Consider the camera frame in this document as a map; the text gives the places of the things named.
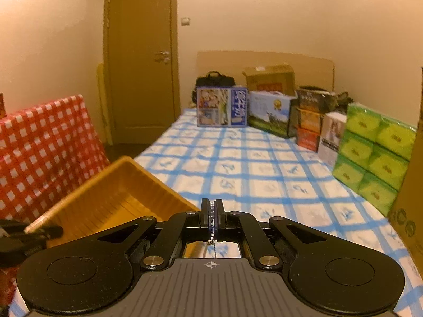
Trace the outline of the orange gift box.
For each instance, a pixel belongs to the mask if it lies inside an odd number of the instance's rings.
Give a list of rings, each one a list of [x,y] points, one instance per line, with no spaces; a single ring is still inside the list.
[[[298,126],[317,134],[321,133],[324,114],[297,108]]]

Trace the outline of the green tissue pack bundle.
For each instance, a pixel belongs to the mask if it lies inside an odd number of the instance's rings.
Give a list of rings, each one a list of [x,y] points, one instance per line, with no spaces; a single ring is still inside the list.
[[[404,182],[416,134],[410,124],[351,103],[332,174],[388,215]]]

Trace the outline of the cow picture milk box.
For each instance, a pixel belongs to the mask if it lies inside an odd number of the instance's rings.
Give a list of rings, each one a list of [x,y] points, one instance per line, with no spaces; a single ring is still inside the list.
[[[297,106],[297,97],[281,92],[250,92],[248,125],[278,137],[292,138],[297,132]]]

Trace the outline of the white portrait box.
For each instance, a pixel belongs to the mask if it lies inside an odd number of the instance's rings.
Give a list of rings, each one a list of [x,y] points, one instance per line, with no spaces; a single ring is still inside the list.
[[[336,162],[346,120],[347,116],[340,112],[329,112],[323,118],[318,157],[329,167]]]

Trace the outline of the red gift box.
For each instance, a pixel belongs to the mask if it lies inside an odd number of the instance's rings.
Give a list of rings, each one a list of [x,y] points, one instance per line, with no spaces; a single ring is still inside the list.
[[[298,146],[317,152],[319,143],[320,134],[307,129],[302,129],[301,127],[297,128],[296,144]]]

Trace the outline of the large cardboard box right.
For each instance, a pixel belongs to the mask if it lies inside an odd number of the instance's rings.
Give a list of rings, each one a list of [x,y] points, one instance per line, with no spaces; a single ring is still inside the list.
[[[404,182],[388,219],[417,267],[423,269],[423,102],[420,102],[417,134]]]

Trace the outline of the brown wooden door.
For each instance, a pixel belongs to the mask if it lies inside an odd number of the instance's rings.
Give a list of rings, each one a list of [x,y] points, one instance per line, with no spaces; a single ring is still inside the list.
[[[113,142],[153,143],[181,112],[176,0],[105,0],[103,58]]]

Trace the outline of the red white checked cloth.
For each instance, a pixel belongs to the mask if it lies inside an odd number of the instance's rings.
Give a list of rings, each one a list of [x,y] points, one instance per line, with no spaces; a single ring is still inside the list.
[[[27,228],[108,164],[82,95],[2,118],[1,219]],[[13,299],[19,266],[1,267],[1,308]]]

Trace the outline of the brown cardboard box rear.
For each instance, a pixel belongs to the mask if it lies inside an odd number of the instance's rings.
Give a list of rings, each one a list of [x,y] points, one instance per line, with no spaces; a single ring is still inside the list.
[[[243,71],[250,92],[281,92],[295,96],[295,73],[289,64],[250,67]]]

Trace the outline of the black bag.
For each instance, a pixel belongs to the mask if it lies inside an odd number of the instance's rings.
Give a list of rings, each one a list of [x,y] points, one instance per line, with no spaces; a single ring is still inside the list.
[[[210,71],[205,77],[196,78],[195,86],[192,90],[192,102],[197,106],[197,88],[198,87],[233,87],[235,85],[235,79],[226,75],[222,75],[217,71]]]

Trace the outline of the dark top gift box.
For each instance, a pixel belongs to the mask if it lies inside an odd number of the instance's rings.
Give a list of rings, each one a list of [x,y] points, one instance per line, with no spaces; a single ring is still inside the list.
[[[298,107],[317,113],[332,112],[338,106],[338,96],[318,87],[299,87],[296,90]]]

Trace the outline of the blue milk carton box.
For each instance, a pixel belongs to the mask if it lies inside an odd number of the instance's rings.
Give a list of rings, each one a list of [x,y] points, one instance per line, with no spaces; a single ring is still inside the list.
[[[199,127],[246,127],[249,92],[246,87],[198,87],[196,119]]]

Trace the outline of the gold plastic tray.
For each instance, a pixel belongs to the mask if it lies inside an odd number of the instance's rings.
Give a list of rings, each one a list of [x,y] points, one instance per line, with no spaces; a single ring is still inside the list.
[[[53,247],[146,215],[161,222],[189,210],[198,208],[124,156],[61,199],[25,231],[60,226],[62,237],[47,242]]]

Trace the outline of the wall light switch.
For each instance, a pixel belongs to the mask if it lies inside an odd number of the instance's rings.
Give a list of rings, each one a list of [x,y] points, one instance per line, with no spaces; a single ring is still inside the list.
[[[189,18],[182,18],[181,19],[181,26],[189,26],[191,23],[191,20]]]

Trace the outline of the blue white checked bedsheet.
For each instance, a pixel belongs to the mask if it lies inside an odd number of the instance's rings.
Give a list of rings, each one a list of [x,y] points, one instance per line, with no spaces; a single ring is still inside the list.
[[[187,110],[135,161],[194,205],[220,198],[258,220],[282,215],[389,255],[405,273],[396,312],[422,315],[422,279],[388,220],[294,139],[251,127],[199,128]]]

